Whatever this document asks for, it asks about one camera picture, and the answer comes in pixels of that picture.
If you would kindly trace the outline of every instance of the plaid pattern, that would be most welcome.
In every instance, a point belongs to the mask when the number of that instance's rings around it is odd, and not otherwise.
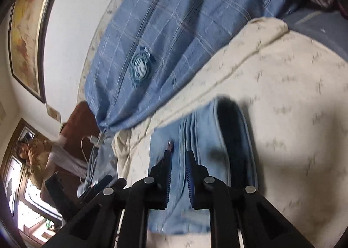
[[[257,17],[281,18],[301,0],[124,0],[112,17],[85,84],[101,129],[133,127],[175,95],[215,52]],[[154,61],[140,85],[130,63],[146,48]]]

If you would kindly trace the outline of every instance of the window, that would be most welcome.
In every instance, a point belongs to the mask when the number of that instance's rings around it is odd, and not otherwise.
[[[6,149],[0,174],[5,183],[8,204],[22,236],[30,238],[39,247],[61,228],[62,216],[54,207],[41,200],[40,190],[32,184],[26,175],[25,166],[14,155],[17,141],[27,142],[34,137],[46,139],[21,119]]]

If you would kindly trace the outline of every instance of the picture frame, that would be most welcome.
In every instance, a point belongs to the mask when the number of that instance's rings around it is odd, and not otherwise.
[[[10,14],[8,53],[14,77],[42,103],[44,88],[44,45],[54,0],[15,0]]]

